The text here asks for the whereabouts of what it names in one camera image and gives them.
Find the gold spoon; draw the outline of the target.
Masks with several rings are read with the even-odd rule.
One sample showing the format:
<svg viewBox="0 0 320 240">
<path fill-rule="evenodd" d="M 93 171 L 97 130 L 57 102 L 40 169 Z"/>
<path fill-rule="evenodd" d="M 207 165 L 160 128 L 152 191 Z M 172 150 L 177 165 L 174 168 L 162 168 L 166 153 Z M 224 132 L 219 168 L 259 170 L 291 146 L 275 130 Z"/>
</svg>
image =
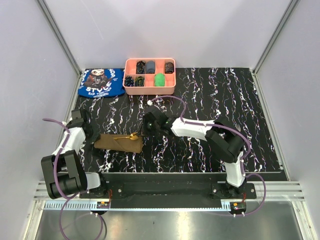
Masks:
<svg viewBox="0 0 320 240">
<path fill-rule="evenodd" d="M 113 139 L 114 140 L 119 140 L 119 139 L 129 139 L 131 141 L 135 141 L 139 138 L 139 134 L 137 132 L 133 132 L 129 135 L 122 135 L 122 136 L 114 136 Z"/>
</svg>

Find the brown cloth napkin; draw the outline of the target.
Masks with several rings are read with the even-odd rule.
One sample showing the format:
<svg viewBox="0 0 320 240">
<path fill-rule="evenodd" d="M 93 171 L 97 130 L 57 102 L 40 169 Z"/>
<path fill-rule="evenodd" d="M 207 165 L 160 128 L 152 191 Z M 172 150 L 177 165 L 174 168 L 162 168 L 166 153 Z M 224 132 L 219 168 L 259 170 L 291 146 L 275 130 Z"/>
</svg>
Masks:
<svg viewBox="0 0 320 240">
<path fill-rule="evenodd" d="M 130 138 L 130 135 L 121 134 L 100 134 L 93 146 L 96 149 L 140 154 L 143 148 L 143 138 L 141 136 Z"/>
</svg>

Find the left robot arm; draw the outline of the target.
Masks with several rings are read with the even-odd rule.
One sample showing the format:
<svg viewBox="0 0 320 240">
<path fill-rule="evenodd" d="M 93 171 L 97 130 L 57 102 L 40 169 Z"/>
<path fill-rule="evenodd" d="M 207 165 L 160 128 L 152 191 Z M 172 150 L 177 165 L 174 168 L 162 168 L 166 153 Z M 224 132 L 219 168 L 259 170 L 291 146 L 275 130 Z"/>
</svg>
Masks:
<svg viewBox="0 0 320 240">
<path fill-rule="evenodd" d="M 71 111 L 68 122 L 44 118 L 63 129 L 63 138 L 57 149 L 41 159 L 41 168 L 48 196 L 51 199 L 89 191 L 97 198 L 108 193 L 108 186 L 96 172 L 85 172 L 78 156 L 84 142 L 94 142 L 98 133 L 91 125 L 90 113 L 84 109 Z"/>
</svg>

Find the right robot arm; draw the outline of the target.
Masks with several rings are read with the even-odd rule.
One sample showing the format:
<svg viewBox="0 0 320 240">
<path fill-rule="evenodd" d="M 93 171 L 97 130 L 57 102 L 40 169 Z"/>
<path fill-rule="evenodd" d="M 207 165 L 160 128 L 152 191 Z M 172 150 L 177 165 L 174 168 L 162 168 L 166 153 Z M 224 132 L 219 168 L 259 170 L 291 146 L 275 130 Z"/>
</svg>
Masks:
<svg viewBox="0 0 320 240">
<path fill-rule="evenodd" d="M 217 120 L 192 120 L 182 116 L 167 116 L 155 106 L 150 106 L 143 116 L 141 134 L 143 136 L 168 135 L 189 137 L 205 141 L 213 155 L 225 167 L 226 183 L 213 193 L 220 198 L 243 198 L 246 174 L 243 158 L 250 151 L 250 143 L 226 118 Z"/>
</svg>

